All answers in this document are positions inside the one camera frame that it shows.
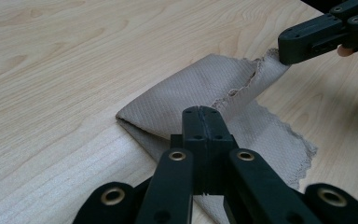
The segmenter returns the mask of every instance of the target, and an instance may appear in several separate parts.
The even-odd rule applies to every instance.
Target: light wood surface
[[[71,223],[102,184],[141,183],[156,164],[120,108],[210,53],[260,57],[318,15],[298,0],[1,0],[0,223]],[[294,65],[258,100],[319,147],[301,189],[358,199],[358,53]],[[193,222],[212,221],[196,206]]]

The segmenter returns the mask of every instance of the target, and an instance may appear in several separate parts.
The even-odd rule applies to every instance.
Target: black plastic part
[[[74,223],[190,223],[194,192],[224,195],[230,223],[358,223],[352,196],[328,185],[310,186],[305,195],[290,189],[260,155],[238,148],[214,109],[185,110],[183,126],[184,134],[172,135],[172,147],[152,178],[135,189],[117,182],[99,187]],[[337,205],[341,196],[345,206]]]
[[[193,155],[182,148],[165,151],[135,223],[191,223]]]
[[[278,37],[279,56],[283,64],[301,63],[307,59],[319,56],[337,48],[345,34],[339,32],[343,29],[341,20],[330,14],[325,14],[313,20],[303,22],[292,28],[286,29]],[[329,39],[321,48],[312,48],[317,41]]]
[[[322,223],[256,152],[235,149],[227,166],[255,223]]]
[[[322,13],[327,13],[331,7],[336,6],[342,2],[342,0],[301,0],[302,2],[308,4],[309,6],[321,11]]]
[[[310,185],[304,200],[324,223],[358,224],[358,201],[342,189],[327,184]]]
[[[347,18],[358,15],[358,0],[345,1],[342,4],[331,7],[330,14],[346,21]]]
[[[358,50],[358,0],[332,7],[330,13],[286,29],[278,37],[283,64],[304,62],[339,45]]]
[[[227,186],[223,207],[230,224],[254,223],[248,208],[234,186]]]
[[[238,147],[220,113],[207,106],[193,106],[182,114],[182,135],[172,135],[171,147],[190,150],[195,159],[194,194],[223,195],[225,161]]]
[[[121,189],[124,195],[122,200],[116,204],[106,205],[103,203],[102,197],[108,202],[113,202],[120,197],[117,190]],[[100,186],[94,190],[83,206],[80,208],[74,220],[74,224],[122,224],[132,223],[131,217],[135,212],[133,205],[134,191],[130,185],[113,182]]]

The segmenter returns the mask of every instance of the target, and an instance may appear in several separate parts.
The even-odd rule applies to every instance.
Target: wooden table
[[[115,114],[217,53],[255,59],[319,16],[298,0],[0,1],[0,223],[71,223],[90,193],[156,163]],[[259,103],[319,147],[301,188],[358,199],[358,53],[292,66]],[[197,206],[193,221],[211,220]]]

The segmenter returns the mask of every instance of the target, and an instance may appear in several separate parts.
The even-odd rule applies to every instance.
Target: finger
[[[344,47],[339,46],[337,49],[337,53],[341,57],[348,57],[353,54],[353,49],[345,49]]]

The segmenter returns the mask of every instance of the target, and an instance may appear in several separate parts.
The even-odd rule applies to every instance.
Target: gray cloth
[[[316,147],[260,106],[255,97],[288,69],[278,51],[258,60],[209,55],[161,81],[117,113],[121,124],[158,161],[170,135],[181,133],[182,111],[194,105],[217,109],[240,147],[261,154],[283,181],[298,189]],[[217,223],[227,223],[220,196],[195,200]]]

